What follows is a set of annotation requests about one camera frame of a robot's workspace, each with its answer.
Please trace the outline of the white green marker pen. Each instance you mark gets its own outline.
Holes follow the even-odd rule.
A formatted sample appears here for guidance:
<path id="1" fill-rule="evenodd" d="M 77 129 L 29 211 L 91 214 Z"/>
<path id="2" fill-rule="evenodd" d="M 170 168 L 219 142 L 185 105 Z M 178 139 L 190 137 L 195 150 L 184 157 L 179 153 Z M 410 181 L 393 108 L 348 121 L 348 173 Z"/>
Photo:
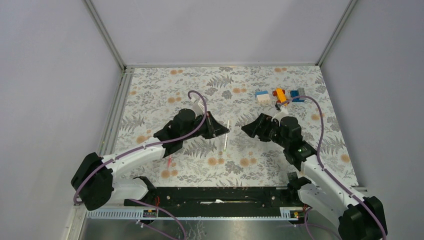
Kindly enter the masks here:
<path id="1" fill-rule="evenodd" d="M 225 152 L 227 150 L 227 145 L 228 145 L 228 136 L 229 136 L 229 132 L 230 132 L 230 119 L 227 120 L 227 124 L 226 124 L 226 128 L 228 129 L 228 132 L 225 133 L 224 135 L 224 146 L 223 146 L 223 152 Z"/>

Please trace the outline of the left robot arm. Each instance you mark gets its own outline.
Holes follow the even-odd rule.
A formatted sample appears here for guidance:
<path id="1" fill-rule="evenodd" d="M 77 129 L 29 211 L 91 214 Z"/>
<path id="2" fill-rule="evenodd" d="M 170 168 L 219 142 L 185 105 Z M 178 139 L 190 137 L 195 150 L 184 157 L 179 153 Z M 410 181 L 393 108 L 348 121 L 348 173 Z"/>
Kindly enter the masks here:
<path id="1" fill-rule="evenodd" d="M 184 108 L 162 129 L 134 148 L 99 156 L 92 152 L 80 164 L 71 185 L 75 189 L 75 204 L 83 204 L 88 211 L 107 203 L 122 203 L 126 199 L 138 200 L 148 206 L 155 200 L 155 192 L 140 177 L 122 179 L 131 170 L 148 162 L 163 159 L 183 147 L 186 140 L 202 137 L 206 140 L 229 133 L 210 111 L 196 115 Z"/>

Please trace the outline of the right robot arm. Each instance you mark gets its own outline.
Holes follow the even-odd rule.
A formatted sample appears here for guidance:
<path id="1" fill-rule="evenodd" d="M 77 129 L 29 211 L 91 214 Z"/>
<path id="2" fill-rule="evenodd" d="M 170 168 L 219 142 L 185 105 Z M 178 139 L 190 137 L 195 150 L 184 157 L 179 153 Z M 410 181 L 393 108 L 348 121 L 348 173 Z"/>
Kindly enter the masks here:
<path id="1" fill-rule="evenodd" d="M 241 127 L 249 137 L 273 142 L 283 148 L 286 160 L 304 176 L 290 182 L 287 201 L 293 206 L 302 203 L 312 207 L 338 231 L 343 240 L 385 240 L 388 230 L 382 202 L 375 196 L 365 196 L 343 183 L 320 160 L 318 151 L 303 139 L 298 120 L 285 116 L 259 117 Z"/>

